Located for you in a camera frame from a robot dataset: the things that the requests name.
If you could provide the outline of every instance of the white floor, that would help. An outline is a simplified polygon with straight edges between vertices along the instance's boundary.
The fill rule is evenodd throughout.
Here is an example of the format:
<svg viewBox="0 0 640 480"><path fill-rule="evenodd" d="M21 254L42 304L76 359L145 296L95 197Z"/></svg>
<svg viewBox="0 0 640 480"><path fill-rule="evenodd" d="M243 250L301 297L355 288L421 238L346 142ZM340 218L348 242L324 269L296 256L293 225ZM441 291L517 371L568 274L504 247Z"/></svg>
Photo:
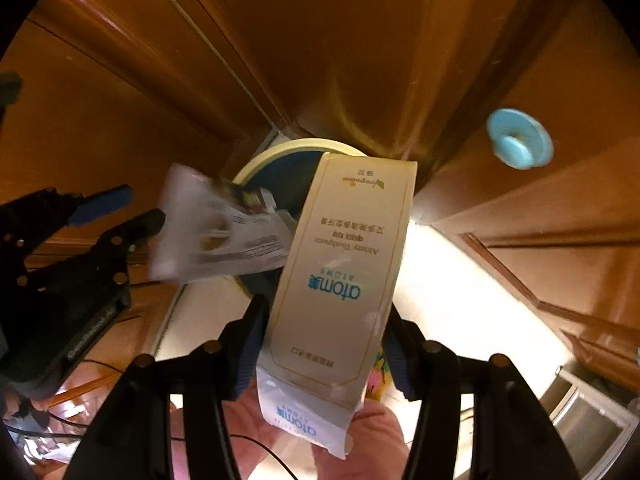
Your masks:
<svg viewBox="0 0 640 480"><path fill-rule="evenodd" d="M415 321L425 338L440 341L456 354L487 359L508 355L537 396L571 353L523 304L508 294L465 254L428 226L409 225L406 250L394 303L405 319ZM216 338L230 320L242 316L248 298L235 280L215 277L188 286L175 307L158 359L184 355ZM383 399L397 415L404 439L413 439L420 402L407 402L397 390ZM473 405L463 396L462 408ZM470 465L469 421L461 427L456 475ZM300 480L316 478L309 444L287 435L274 451ZM285 479L287 473L267 458L251 476Z"/></svg>

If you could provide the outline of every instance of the black cable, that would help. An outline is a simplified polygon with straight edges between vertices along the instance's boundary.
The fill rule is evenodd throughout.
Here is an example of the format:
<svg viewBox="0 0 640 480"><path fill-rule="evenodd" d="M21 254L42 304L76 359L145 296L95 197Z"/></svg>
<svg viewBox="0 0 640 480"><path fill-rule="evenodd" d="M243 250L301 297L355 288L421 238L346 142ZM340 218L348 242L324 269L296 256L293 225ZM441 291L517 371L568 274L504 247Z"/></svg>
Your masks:
<svg viewBox="0 0 640 480"><path fill-rule="evenodd" d="M291 475L293 480L298 480L298 477L293 474L293 471L291 469L289 469L289 467L287 467L287 464L285 464L279 456L277 456L271 449L269 449L267 446L265 446L259 440L255 440L254 438L251 438L250 436L240 435L240 434L236 434L236 433L230 433L229 436L232 436L232 437L235 437L235 438L244 438L245 440L249 440L250 442L253 442L254 444L257 444L263 450L265 450L267 453L269 453L271 456L273 456L274 459L276 459L278 461L278 463L285 469L285 471ZM179 437L179 436L172 436L171 440L179 440L180 442L184 442L184 439L182 437Z"/></svg>
<svg viewBox="0 0 640 480"><path fill-rule="evenodd" d="M54 415L51 412L49 412L49 416L51 418L54 418L58 422L61 422L62 424L66 424L68 426L73 426L74 428L85 429L85 428L89 427L88 424L82 424L81 422L73 422L72 420L68 420L67 418L62 418L61 416Z"/></svg>
<svg viewBox="0 0 640 480"><path fill-rule="evenodd" d="M12 433L17 433L18 435L23 436L40 436L43 438L82 438L82 435L76 435L73 433L49 433L49 431L29 431L29 430L19 430L18 428L13 428L12 426L5 426L8 431Z"/></svg>
<svg viewBox="0 0 640 480"><path fill-rule="evenodd" d="M122 370L120 370L119 368L116 368L113 365L107 364L107 363L103 363L102 361L96 361L95 359L82 359L81 361L82 363L94 363L97 365L102 365L102 366L106 366L107 368L111 368L111 370L113 370L114 372L117 372L119 374L123 374L124 372Z"/></svg>

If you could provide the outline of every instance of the brown wood panel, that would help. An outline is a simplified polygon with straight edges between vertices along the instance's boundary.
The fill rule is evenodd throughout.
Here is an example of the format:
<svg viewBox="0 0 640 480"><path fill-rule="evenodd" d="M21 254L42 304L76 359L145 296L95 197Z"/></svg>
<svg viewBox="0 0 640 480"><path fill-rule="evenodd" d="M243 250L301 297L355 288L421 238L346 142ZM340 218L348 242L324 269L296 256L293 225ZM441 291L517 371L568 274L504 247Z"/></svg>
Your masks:
<svg viewBox="0 0 640 480"><path fill-rule="evenodd" d="M225 67L240 80L241 85L245 86L251 94L256 107L263 111L264 115L275 123L277 128L284 129L289 126L291 120L282 104L275 95L269 92L270 89L264 81L259 79L260 74L249 70L249 67L229 43L217 23L211 19L200 1L175 0L175 3L188 15L189 20L193 20L207 41L210 41L217 55L222 58Z"/></svg>
<svg viewBox="0 0 640 480"><path fill-rule="evenodd" d="M168 0L41 0L30 20L230 147L271 129Z"/></svg>
<svg viewBox="0 0 640 480"><path fill-rule="evenodd" d="M634 275L638 247L489 250L471 234L451 240L536 314L585 366L640 392Z"/></svg>
<svg viewBox="0 0 640 480"><path fill-rule="evenodd" d="M475 207L488 207L486 204L503 196L512 200L521 191L527 192L526 186L535 186L537 182L544 187L545 178L554 178L554 174L580 161L588 164L588 159L617 144L622 151L626 146L637 153L637 142L633 139L640 132L639 94L640 57L622 28L601 0L575 0L547 44L495 106L518 108L545 126L554 142L551 163L543 168L519 171L498 160L484 127L487 113L458 154L415 197L415 218L423 223L441 222L439 228L446 232L475 232L476 221L481 217ZM629 157L622 158L627 168L629 161ZM575 202L581 196L586 197L588 186L599 176L602 175L591 174L583 189L577 180L569 200ZM626 181L619 181L621 177L613 168L602 177L604 182L596 183L596 192L605 189L607 181L619 186L628 185L630 181L627 177L624 177ZM558 178L547 188L557 184ZM540 194L536 203L531 201L532 193L523 197L521 204L526 200L529 211L534 211L532 226L536 219L550 221L553 218L551 210L558 207L560 196L568 196L568 185L564 184L563 194L553 194L547 189L548 194ZM593 200L593 204L594 207L600 205L597 200ZM536 212L535 207L543 209ZM510 210L517 216L517 209ZM468 212L467 224L470 222L473 229L459 227L458 222L464 222L463 212ZM503 228L504 216L499 221L484 216L481 227L495 235L512 234L514 222ZM444 227L454 219L455 226ZM520 225L529 227L528 222ZM516 232L520 234L522 229L516 228Z"/></svg>
<svg viewBox="0 0 640 480"><path fill-rule="evenodd" d="M129 283L131 285L142 285L149 281L148 277L148 265L144 264L134 264L129 263Z"/></svg>
<svg viewBox="0 0 640 480"><path fill-rule="evenodd" d="M174 296L180 288L176 283L158 283L149 286L133 287L131 291L132 312L139 309L143 312L143 327L137 353L153 353L156 351L162 335L161 328Z"/></svg>
<svg viewBox="0 0 640 480"><path fill-rule="evenodd" d="M108 395L108 391L113 388L113 385L118 381L119 377L120 375L118 373L114 373L106 377L94 379L93 381L71 388L70 390L55 394L50 399L41 401L40 405L52 408L53 406L59 406L66 402L72 402L77 406L97 397L104 400L102 392L105 392Z"/></svg>
<svg viewBox="0 0 640 480"><path fill-rule="evenodd" d="M186 123L68 43L25 22L0 70L24 79L0 138L0 202L44 187L91 194L119 184L132 205L54 241L91 244L99 234L158 204L173 162L221 168L226 144Z"/></svg>
<svg viewBox="0 0 640 480"><path fill-rule="evenodd" d="M63 476L66 473L66 465L60 464L60 467L54 471L47 473L42 477L42 480L63 480Z"/></svg>
<svg viewBox="0 0 640 480"><path fill-rule="evenodd" d="M540 301L634 329L640 345L640 246L500 248L491 253Z"/></svg>
<svg viewBox="0 0 640 480"><path fill-rule="evenodd" d="M640 392L640 366L636 361L573 335L568 337L575 356L586 366L634 392Z"/></svg>
<svg viewBox="0 0 640 480"><path fill-rule="evenodd" d="M640 137L436 222L488 247L640 241Z"/></svg>
<svg viewBox="0 0 640 480"><path fill-rule="evenodd" d="M108 377L107 380L105 380L105 383L103 386L99 386L98 388L89 390L86 393L75 397L71 401L58 404L56 408L59 409L60 416L66 417L66 414L68 413L68 411L66 411L64 407L68 406L69 404L73 406L83 405L85 408L85 411L83 412L81 422L84 422L85 424L89 424L91 420L93 420L95 414L98 413L98 410L102 406L104 399L107 398L107 396L111 392L111 389L114 387L115 383L118 381L119 377L120 377L119 375L113 374L112 376Z"/></svg>
<svg viewBox="0 0 640 480"><path fill-rule="evenodd" d="M436 168L574 0L200 0L300 127Z"/></svg>

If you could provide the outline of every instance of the white cardboard box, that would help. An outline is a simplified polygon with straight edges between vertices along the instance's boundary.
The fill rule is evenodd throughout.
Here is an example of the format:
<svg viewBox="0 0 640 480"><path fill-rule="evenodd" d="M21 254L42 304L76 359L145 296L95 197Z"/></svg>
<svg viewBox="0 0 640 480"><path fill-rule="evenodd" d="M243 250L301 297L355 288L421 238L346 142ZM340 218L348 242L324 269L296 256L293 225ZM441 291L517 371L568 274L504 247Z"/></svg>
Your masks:
<svg viewBox="0 0 640 480"><path fill-rule="evenodd" d="M271 381L260 385L258 374L262 412L336 455L344 453L344 435L337 445L322 427L331 421L346 432L362 405L402 259L416 169L415 162L325 153L280 278L258 359Z"/></svg>

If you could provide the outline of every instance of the wooden cabinet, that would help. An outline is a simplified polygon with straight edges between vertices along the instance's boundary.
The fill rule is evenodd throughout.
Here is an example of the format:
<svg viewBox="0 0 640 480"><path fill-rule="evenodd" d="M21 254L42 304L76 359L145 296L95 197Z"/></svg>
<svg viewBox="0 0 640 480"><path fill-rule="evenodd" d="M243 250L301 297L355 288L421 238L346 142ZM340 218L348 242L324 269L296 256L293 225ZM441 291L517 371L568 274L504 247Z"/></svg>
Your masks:
<svg viewBox="0 0 640 480"><path fill-rule="evenodd" d="M503 104L570 128L565 163L634 131L638 103L625 92L638 80L622 69L636 54L600 0L199 1L283 117L368 155L416 160L418 187ZM617 111L604 136L598 125Z"/></svg>
<svg viewBox="0 0 640 480"><path fill-rule="evenodd" d="M640 138L629 137L555 172L553 162L524 172L548 174L433 223L525 301L580 361L634 391L640 391L639 158ZM465 170L471 180L470 164L457 167L460 176ZM424 192L442 192L431 186L437 177ZM471 201L473 190L456 193Z"/></svg>

